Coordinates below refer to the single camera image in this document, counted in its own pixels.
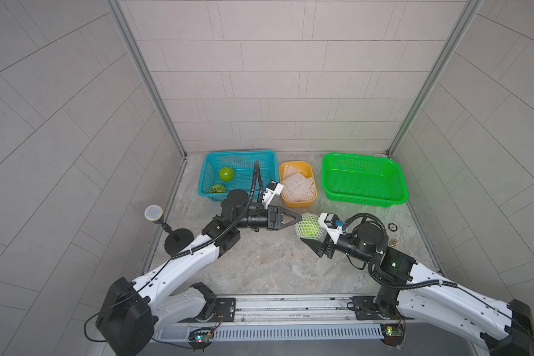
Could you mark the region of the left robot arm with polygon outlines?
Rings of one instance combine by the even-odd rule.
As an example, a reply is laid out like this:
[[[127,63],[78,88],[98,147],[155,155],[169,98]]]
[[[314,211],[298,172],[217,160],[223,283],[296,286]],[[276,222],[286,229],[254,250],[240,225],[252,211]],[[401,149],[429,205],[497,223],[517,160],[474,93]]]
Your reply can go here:
[[[197,236],[185,228],[173,230],[164,222],[160,206],[145,209],[145,219],[167,232],[165,250],[170,258],[132,281],[121,277],[112,283],[100,311],[92,316],[101,341],[116,355],[137,355],[168,325],[188,318],[208,320],[217,300],[209,287],[195,283],[179,295],[174,291],[229,251],[240,240],[242,228],[278,231],[287,227],[283,215],[300,222],[300,215],[271,203],[283,190],[284,185],[274,180],[265,184],[260,164],[255,163],[250,190],[229,192],[221,214]]]

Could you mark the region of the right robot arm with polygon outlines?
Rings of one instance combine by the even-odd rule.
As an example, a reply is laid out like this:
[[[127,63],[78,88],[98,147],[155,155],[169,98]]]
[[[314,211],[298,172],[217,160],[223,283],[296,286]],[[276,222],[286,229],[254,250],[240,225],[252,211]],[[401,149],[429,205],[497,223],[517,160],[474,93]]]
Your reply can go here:
[[[429,323],[490,355],[534,355],[533,316],[526,303],[474,292],[394,249],[376,216],[359,213],[341,220],[330,213],[304,214],[295,229],[320,258],[340,252],[361,261],[360,270],[381,287],[374,304],[384,317]]]

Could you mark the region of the white foam net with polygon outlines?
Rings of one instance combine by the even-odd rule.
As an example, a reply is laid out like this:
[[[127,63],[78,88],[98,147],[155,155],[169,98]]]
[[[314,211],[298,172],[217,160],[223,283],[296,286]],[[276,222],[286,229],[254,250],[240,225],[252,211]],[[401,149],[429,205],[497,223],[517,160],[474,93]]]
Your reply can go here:
[[[326,231],[318,222],[319,216],[305,213],[301,215],[301,220],[295,224],[295,231],[299,238],[319,240],[326,236]]]

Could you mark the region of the dark green netted custard apple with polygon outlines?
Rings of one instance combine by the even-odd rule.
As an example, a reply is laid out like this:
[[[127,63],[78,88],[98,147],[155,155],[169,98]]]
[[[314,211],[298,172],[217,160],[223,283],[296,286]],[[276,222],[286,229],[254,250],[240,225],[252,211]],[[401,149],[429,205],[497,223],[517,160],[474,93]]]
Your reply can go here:
[[[227,192],[227,190],[226,190],[225,186],[221,185],[221,184],[212,185],[212,187],[209,190],[210,194],[223,194],[223,193],[226,193],[226,192]]]

